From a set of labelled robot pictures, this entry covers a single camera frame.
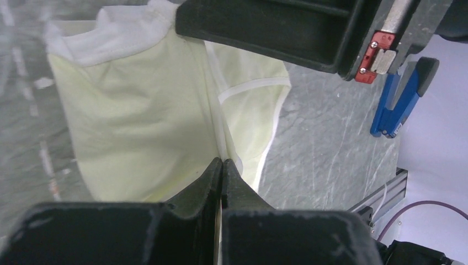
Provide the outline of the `cream yellow underwear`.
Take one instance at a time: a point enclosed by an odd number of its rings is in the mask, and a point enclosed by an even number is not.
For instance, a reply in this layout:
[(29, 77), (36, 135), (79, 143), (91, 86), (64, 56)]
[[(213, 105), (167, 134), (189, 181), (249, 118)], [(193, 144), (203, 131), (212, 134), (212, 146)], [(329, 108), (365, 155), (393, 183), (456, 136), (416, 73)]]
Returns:
[(166, 200), (216, 157), (258, 190), (290, 92), (282, 61), (180, 36), (177, 5), (52, 20), (47, 58), (83, 180), (100, 201)]

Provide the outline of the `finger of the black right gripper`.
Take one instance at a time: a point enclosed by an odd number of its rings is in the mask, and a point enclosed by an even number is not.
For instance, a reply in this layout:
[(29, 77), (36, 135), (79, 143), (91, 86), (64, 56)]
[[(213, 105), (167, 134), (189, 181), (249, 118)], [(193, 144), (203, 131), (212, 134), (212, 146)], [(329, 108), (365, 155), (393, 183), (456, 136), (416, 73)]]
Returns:
[(185, 1), (177, 34), (336, 73), (364, 1)]

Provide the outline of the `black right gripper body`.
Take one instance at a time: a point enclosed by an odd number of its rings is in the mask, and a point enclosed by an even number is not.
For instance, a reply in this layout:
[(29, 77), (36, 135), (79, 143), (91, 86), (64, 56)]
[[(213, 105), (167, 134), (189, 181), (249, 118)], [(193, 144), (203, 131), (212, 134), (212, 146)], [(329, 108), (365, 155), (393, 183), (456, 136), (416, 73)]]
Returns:
[(394, 74), (451, 19), (453, 1), (344, 1), (352, 23), (338, 66), (346, 80), (372, 83)]

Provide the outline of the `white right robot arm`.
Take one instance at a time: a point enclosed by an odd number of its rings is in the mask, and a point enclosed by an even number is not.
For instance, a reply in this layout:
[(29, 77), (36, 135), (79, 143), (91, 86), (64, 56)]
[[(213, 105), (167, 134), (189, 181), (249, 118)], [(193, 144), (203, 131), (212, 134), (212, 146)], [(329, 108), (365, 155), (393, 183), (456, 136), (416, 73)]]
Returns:
[[(371, 84), (386, 75), (370, 132), (396, 137), (428, 89), (439, 61), (405, 59), (434, 34), (467, 40), (466, 1), (185, 1), (176, 32), (336, 73)], [(363, 211), (275, 210), (241, 180), (232, 161), (218, 164), (224, 264), (454, 264), (410, 242), (372, 239)]]

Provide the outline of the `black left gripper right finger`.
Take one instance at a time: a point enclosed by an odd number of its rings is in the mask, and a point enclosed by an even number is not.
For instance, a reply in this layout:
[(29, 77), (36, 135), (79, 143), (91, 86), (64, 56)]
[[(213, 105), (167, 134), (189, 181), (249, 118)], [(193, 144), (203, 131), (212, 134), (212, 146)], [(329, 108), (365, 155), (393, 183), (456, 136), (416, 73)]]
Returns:
[(226, 160), (222, 174), (223, 264), (381, 264), (361, 217), (348, 211), (278, 210)]

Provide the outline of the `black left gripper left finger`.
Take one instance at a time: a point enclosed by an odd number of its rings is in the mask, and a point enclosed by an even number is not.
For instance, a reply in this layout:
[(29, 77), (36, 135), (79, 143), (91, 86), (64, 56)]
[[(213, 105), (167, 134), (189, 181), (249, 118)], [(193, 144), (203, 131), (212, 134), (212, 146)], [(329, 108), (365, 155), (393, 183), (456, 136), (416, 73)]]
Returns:
[(165, 202), (41, 203), (1, 252), (2, 264), (214, 264), (223, 163)]

